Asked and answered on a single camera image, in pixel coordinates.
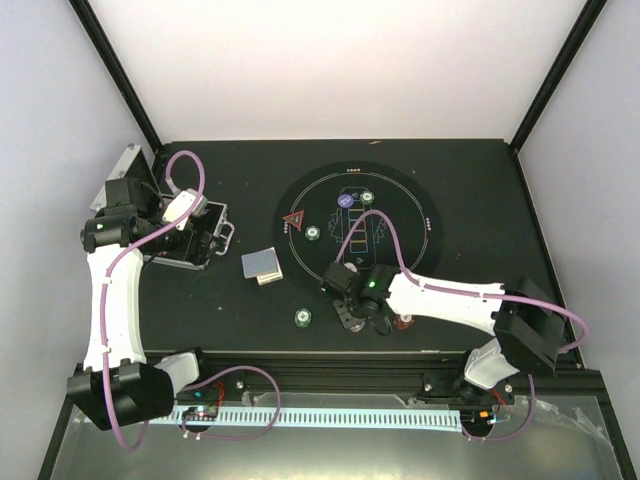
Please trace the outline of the red triangle marker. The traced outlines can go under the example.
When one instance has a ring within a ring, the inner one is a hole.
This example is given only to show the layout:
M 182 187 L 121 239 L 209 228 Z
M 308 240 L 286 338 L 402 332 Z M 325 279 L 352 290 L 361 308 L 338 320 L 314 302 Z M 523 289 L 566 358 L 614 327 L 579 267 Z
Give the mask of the red triangle marker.
M 295 228 L 296 230 L 300 231 L 302 229 L 303 222 L 304 222 L 304 211 L 303 210 L 299 210 L 299 211 L 296 211 L 296 212 L 289 213 L 289 214 L 283 216 L 282 220 L 286 224 L 288 224 L 291 227 Z

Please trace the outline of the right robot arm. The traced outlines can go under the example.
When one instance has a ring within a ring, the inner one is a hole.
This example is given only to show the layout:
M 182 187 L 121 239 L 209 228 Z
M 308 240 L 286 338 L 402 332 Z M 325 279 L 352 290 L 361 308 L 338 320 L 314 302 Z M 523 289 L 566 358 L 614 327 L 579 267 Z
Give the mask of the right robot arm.
M 321 290 L 334 299 L 345 329 L 365 321 L 391 317 L 428 317 L 460 324 L 490 336 L 468 351 L 453 382 L 454 395 L 464 403 L 481 403 L 490 390 L 518 373 L 555 373 L 565 346 L 570 318 L 565 309 L 530 297 L 534 285 L 519 289 L 504 283 L 468 284 L 416 276 L 386 265 L 364 274 L 333 262 L 321 280 Z

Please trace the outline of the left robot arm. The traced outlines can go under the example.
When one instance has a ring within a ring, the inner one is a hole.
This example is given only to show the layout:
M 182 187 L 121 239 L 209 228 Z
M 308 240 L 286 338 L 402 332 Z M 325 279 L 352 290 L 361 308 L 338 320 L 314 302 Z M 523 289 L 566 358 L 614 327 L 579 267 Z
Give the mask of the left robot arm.
M 81 232 L 92 281 L 91 330 L 67 396 L 100 430 L 171 412 L 183 390 L 193 399 L 214 388 L 213 372 L 193 348 L 149 364 L 142 346 L 139 287 L 151 262 L 205 269 L 228 249 L 228 207 L 193 189 L 162 194 L 136 178 L 106 182 L 105 200 Z

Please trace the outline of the purple round button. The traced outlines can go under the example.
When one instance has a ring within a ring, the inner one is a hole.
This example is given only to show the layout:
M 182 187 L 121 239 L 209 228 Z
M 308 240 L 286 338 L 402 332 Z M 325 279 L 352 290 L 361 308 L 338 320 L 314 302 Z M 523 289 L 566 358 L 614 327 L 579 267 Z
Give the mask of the purple round button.
M 341 194 L 337 199 L 337 203 L 341 208 L 349 209 L 354 205 L 355 199 L 350 194 Z

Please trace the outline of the green poker chip stack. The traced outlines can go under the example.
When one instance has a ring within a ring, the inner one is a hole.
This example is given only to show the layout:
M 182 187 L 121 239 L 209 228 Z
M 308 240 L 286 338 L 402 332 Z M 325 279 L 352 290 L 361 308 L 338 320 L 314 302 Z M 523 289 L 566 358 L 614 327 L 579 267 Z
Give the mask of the green poker chip stack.
M 294 323 L 299 328 L 308 327 L 312 319 L 311 312 L 306 308 L 298 309 L 294 315 Z

